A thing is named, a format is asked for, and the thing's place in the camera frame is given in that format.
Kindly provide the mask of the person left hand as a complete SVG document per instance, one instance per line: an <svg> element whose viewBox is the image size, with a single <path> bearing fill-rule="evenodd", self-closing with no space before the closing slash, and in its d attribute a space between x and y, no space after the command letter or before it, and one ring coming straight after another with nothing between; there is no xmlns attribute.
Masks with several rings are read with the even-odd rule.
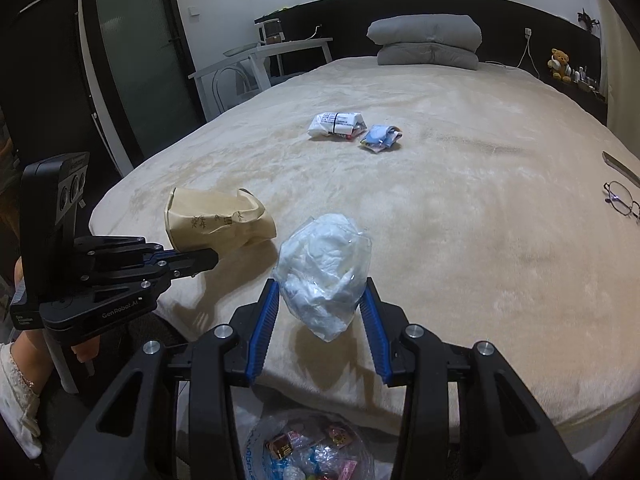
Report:
<svg viewBox="0 0 640 480"><path fill-rule="evenodd" d="M100 337L96 336L82 344L76 344L76 346L73 346L72 350L79 362L87 363L99 354Z"/></svg>

